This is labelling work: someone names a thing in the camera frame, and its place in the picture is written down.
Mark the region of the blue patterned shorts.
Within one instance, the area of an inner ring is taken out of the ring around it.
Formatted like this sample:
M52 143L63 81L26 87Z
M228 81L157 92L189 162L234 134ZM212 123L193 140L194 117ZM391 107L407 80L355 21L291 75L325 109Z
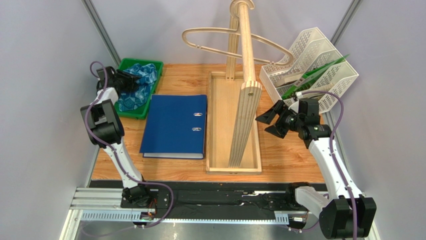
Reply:
M158 71L153 63L134 65L123 70L129 74L139 77L136 80L136 90L134 92L122 92L117 101L121 112L136 110L147 103L152 88L157 81Z

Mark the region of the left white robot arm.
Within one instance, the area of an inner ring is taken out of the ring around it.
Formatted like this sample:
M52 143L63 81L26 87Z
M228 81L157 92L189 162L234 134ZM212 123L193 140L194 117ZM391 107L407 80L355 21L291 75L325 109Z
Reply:
M134 87L136 76L112 66L101 66L94 75L98 80L96 98L80 108L89 139L107 153L119 172L123 185L122 206L152 207L154 198L126 149L124 127L115 109L120 92Z

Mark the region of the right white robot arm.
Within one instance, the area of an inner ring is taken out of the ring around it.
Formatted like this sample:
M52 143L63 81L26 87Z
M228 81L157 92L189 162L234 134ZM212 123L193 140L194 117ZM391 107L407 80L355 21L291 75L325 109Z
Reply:
M326 239L368 237L377 211L376 202L364 196L345 169L334 132L327 124L321 124L318 100L302 98L297 107L298 110L293 110L279 100L255 119L268 124L265 131L281 139L289 131L297 132L325 180L328 196L307 182L298 182L288 187L287 202L309 210L318 219Z

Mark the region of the wooden clothes hanger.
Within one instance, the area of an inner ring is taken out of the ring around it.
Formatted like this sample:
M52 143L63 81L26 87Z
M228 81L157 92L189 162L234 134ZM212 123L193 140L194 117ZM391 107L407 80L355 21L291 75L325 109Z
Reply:
M249 11L255 9L255 4L252 0L233 0L229 6L230 27L196 27L188 28L181 34L183 42L191 48L201 51L223 55L228 58L242 59L244 63L259 62L275 66L287 67L295 61L294 54L285 47L257 34L251 32ZM188 35L198 33L219 33L228 35L228 50L220 50L208 46L193 43L188 40ZM253 55L252 40L270 46L285 56L288 59L284 62L274 62L272 60L256 58Z

